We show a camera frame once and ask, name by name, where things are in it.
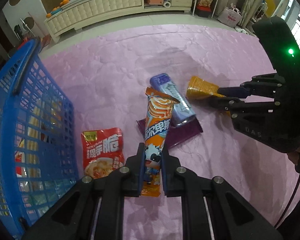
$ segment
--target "purple wrapper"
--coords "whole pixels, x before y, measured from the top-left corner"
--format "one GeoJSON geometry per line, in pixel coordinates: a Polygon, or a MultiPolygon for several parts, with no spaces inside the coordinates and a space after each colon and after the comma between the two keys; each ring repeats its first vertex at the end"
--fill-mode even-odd
{"type": "MultiPolygon", "coordinates": [[[[139,120],[137,121],[137,123],[140,132],[144,136],[146,129],[146,119],[139,120]]],[[[202,127],[197,118],[179,127],[174,127],[171,123],[164,144],[168,146],[168,149],[170,149],[202,132],[202,127]]]]}

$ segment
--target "floor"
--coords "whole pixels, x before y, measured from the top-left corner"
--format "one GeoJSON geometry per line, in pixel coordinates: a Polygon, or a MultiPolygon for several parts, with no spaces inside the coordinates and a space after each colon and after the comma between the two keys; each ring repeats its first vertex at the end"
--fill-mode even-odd
{"type": "Polygon", "coordinates": [[[53,54],[63,51],[64,49],[74,44],[91,39],[96,36],[106,35],[111,32],[128,28],[161,24],[202,25],[235,31],[234,28],[228,27],[220,23],[216,19],[201,18],[198,16],[192,16],[190,14],[184,14],[183,12],[153,12],[147,14],[142,13],[123,16],[96,23],[83,28],[80,33],[76,33],[74,30],[70,30],[67,33],[61,35],[61,38],[57,44],[51,41],[51,43],[47,47],[43,48],[42,52],[40,53],[40,58],[45,59],[52,56],[53,54]]]}

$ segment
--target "shelf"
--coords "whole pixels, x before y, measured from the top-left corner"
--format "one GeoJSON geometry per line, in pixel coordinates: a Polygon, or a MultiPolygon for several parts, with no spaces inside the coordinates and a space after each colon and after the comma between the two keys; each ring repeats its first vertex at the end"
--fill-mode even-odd
{"type": "Polygon", "coordinates": [[[190,11],[190,7],[181,7],[181,6],[171,6],[171,7],[163,7],[162,5],[158,5],[157,7],[145,6],[145,10],[147,12],[150,11],[190,11]]]}

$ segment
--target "metal screw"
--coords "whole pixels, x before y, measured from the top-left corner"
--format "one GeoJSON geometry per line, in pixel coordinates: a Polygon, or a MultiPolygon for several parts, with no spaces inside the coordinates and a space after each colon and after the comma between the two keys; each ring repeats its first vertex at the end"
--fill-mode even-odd
{"type": "Polygon", "coordinates": [[[128,173],[128,172],[130,171],[130,169],[129,169],[128,167],[126,167],[126,166],[123,166],[123,167],[121,167],[121,168],[119,169],[119,171],[120,171],[121,173],[128,173]]]}
{"type": "Polygon", "coordinates": [[[186,171],[187,171],[187,169],[185,167],[180,166],[180,167],[177,168],[177,172],[180,173],[180,174],[183,174],[186,171]]]}
{"type": "Polygon", "coordinates": [[[216,176],[213,178],[213,180],[215,181],[215,183],[217,184],[222,184],[225,180],[223,179],[223,177],[220,176],[216,176]]]}
{"type": "Polygon", "coordinates": [[[81,180],[83,183],[90,183],[92,181],[92,177],[84,176],[81,180]]]}

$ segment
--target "cartoon cow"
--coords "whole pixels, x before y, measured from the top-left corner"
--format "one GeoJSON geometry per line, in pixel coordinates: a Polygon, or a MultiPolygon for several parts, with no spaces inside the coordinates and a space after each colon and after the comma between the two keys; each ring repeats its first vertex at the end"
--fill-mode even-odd
{"type": "Polygon", "coordinates": [[[159,147],[150,144],[145,149],[145,175],[144,181],[147,184],[151,184],[152,175],[157,175],[159,173],[160,161],[161,161],[161,151],[159,147]]]}

